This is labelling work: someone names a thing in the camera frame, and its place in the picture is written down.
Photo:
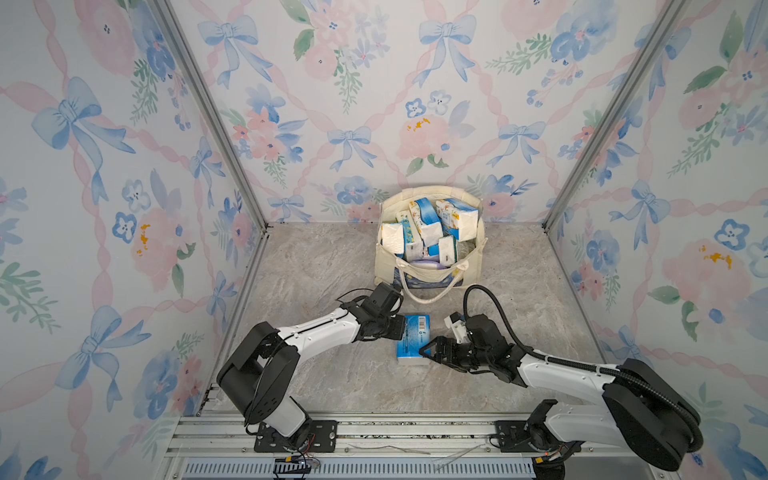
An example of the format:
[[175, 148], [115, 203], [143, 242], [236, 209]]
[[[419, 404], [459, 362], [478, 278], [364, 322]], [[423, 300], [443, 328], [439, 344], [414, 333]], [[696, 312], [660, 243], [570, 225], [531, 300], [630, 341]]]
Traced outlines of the cream canvas tote bag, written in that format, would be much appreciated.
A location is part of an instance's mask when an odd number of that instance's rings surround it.
[[[445, 269], [430, 270], [412, 266], [403, 256], [395, 256], [381, 245], [380, 227], [383, 223], [399, 223], [398, 212], [409, 211], [409, 202], [427, 198], [435, 208], [435, 201], [455, 198], [479, 211], [477, 238], [457, 242], [457, 262]], [[448, 186], [425, 186], [409, 188], [384, 201], [380, 211], [379, 232], [374, 260], [374, 282], [391, 284], [402, 289], [405, 294], [420, 304], [432, 304], [442, 299], [452, 290], [464, 289], [477, 284], [481, 278], [483, 250], [487, 243], [485, 225], [482, 219], [481, 201], [468, 192]], [[438, 243], [431, 247], [424, 245], [424, 258], [439, 261]]]

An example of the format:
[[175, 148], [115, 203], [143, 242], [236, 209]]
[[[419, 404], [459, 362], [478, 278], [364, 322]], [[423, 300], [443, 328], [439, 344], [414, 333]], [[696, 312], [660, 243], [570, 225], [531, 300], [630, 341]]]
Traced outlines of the teal tissue pack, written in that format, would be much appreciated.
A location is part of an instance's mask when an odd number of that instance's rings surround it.
[[404, 259], [408, 262], [422, 260], [424, 258], [424, 244], [410, 212], [407, 210], [400, 211], [396, 218], [403, 229]]

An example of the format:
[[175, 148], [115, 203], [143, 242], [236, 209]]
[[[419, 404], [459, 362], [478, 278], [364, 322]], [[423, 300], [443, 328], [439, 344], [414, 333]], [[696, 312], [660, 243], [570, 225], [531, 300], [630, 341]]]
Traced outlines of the blue white tissue pack back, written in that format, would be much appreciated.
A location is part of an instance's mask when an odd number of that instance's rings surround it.
[[381, 245], [395, 256], [405, 253], [404, 228], [401, 223], [383, 223], [380, 227]]

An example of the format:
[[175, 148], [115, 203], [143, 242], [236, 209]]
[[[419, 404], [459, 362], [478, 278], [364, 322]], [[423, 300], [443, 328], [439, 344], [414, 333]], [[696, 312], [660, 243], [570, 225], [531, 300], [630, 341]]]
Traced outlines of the purple tissue pack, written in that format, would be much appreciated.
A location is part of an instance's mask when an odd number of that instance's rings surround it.
[[445, 269], [445, 266], [442, 265], [436, 259], [420, 259], [420, 260], [415, 260], [412, 263], [412, 266], [415, 266], [417, 268], [430, 269], [430, 270]]

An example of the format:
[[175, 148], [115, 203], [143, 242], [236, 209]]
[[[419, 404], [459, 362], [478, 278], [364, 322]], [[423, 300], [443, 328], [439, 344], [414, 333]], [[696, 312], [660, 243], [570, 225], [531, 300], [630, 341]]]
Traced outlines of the blue cartoon tissue pack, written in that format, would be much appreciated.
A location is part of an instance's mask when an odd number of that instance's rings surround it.
[[455, 199], [447, 198], [435, 201], [435, 210], [440, 218], [445, 235], [450, 235], [457, 242], [465, 242], [477, 238], [479, 211], [471, 205]]
[[458, 260], [456, 238], [452, 235], [442, 237], [438, 241], [439, 263], [448, 268]]

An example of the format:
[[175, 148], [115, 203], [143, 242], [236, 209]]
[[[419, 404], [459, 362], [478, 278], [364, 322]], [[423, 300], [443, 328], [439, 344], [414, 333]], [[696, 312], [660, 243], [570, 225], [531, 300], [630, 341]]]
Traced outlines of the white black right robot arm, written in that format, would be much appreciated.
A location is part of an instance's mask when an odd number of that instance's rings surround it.
[[422, 357], [461, 373], [491, 373], [504, 383], [579, 399], [577, 405], [545, 399], [534, 409], [524, 427], [532, 448], [611, 445], [665, 471], [678, 470], [686, 455], [702, 448], [699, 414], [647, 363], [560, 358], [508, 341], [485, 315], [451, 318], [462, 335], [430, 340], [419, 350]]

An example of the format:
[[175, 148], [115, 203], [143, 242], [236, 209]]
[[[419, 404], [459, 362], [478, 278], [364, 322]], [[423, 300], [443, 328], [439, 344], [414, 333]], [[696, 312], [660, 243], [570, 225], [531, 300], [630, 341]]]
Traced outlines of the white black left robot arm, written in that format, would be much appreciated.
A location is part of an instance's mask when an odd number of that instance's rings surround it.
[[264, 425], [300, 445], [311, 431], [312, 419], [288, 395], [298, 367], [339, 346], [402, 339], [401, 291], [382, 283], [357, 292], [357, 297], [341, 301], [333, 311], [314, 320], [280, 328], [264, 321], [246, 334], [216, 376], [217, 385], [241, 413], [246, 429]]

